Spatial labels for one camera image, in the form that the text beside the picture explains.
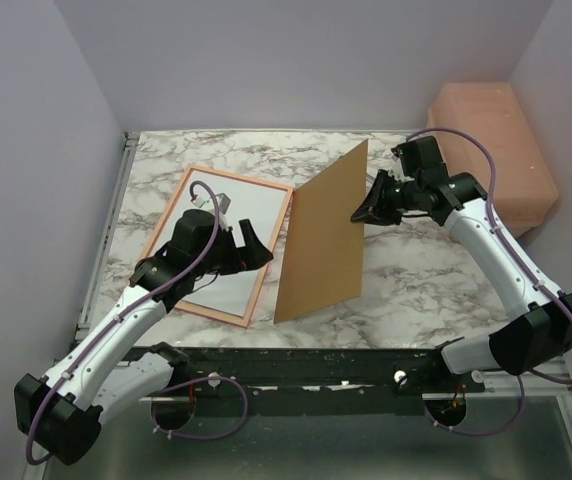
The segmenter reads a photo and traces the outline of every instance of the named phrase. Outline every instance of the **marble tabletop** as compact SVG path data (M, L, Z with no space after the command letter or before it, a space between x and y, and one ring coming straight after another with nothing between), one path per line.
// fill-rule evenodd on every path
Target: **marble tabletop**
M401 167L397 133L168 131L141 135L91 327L114 305L133 266L191 164L302 185L369 140L368 171ZM362 296L301 319L273 324L286 219L247 329L174 311L140 346L420 348L498 329L506 320L492 286L468 252L430 219L365 230Z

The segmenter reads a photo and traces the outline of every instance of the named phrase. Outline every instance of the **gray floor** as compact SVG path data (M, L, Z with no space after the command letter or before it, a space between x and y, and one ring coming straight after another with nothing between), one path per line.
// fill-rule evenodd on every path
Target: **gray floor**
M514 399L469 402L462 426L497 426ZM202 429L233 419L196 420ZM471 439L433 428L423 417L373 415L251 419L218 442L152 434L145 405L124 412L76 465L52 461L47 479L404 479L566 480L572 456L555 399L531 399L511 432Z

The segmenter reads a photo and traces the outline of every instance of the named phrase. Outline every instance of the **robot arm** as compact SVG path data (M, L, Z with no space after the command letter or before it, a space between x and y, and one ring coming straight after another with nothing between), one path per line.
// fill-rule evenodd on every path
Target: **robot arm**
M544 295L544 286L572 313L572 293L566 294L545 276L507 232L497 214L488 218L487 195L468 173L449 176L437 141L424 137L393 149L404 174L398 181L380 170L373 186L351 217L353 222L399 225L409 210L423 210L444 226L472 255L497 291L512 321L490 335L465 338L443 347L443 361L451 373L502 369L520 375L572 347L572 326L559 306ZM503 229L513 252L500 241ZM515 254L533 272L524 274Z
M127 368L115 367L150 327L193 292L198 277L257 270L273 259L249 220L240 221L245 245L235 245L223 216L230 201L219 197L217 208L196 198L193 203L201 209L185 211L170 241L137 264L129 286L84 341L41 378L27 374L17 383L17 423L30 448L35 440L72 464L94 444L101 425L123 408L168 386L171 377L190 378L187 357L166 344L152 347ZM204 255L211 236L214 241ZM169 281L172 285L163 287Z

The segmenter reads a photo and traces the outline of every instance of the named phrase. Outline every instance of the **black wire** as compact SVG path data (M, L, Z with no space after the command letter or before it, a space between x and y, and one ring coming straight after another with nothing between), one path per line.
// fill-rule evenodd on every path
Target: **black wire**
M191 293L199 292L202 288L206 288L206 287L208 287L209 285L212 285L212 284L215 282L215 280L217 280L217 277L219 277L219 273L216 273L215 276L213 277L213 279L212 279L210 282L205 283L204 285L202 285L202 286L199 287L199 288L196 288L196 289L193 290Z

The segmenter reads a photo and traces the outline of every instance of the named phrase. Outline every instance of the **wooden board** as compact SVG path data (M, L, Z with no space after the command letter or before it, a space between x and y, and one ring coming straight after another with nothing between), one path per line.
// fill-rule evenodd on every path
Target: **wooden board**
M194 180L203 181L215 194L225 193L231 199L226 220L228 225L233 227L233 236L238 246L244 244L238 221L248 218L266 248L271 251L274 249L293 187L211 168L189 166L157 223L142 257L152 255L168 241L175 222L183 212L195 208L190 203L188 193L188 187ZM196 191L202 197L207 195L205 192ZM221 276L212 285L191 294L187 297L188 300L179 302L176 308L246 327L257 303L265 274L266 267L254 272ZM212 277L206 276L195 284L195 288L210 280Z
M364 224L350 222L366 196L368 141L293 195L275 322L358 297Z

